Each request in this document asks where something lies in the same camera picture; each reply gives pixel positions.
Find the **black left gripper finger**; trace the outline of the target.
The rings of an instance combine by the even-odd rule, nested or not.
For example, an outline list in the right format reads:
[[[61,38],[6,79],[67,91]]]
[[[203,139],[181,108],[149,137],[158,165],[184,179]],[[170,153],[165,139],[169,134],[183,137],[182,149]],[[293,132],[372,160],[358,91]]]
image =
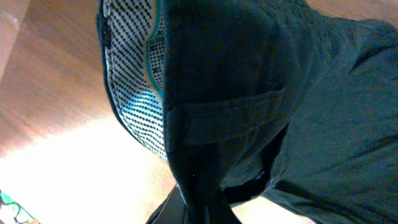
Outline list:
[[[187,208],[178,184],[171,190],[167,198],[156,208],[146,224],[189,224]]]

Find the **dark navy shorts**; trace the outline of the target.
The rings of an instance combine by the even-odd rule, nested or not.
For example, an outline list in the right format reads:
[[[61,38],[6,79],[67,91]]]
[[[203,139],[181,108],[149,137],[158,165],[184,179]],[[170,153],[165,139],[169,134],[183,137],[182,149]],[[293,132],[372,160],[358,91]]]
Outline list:
[[[117,120],[190,223],[257,197],[315,223],[397,222],[397,29],[305,1],[101,0]]]

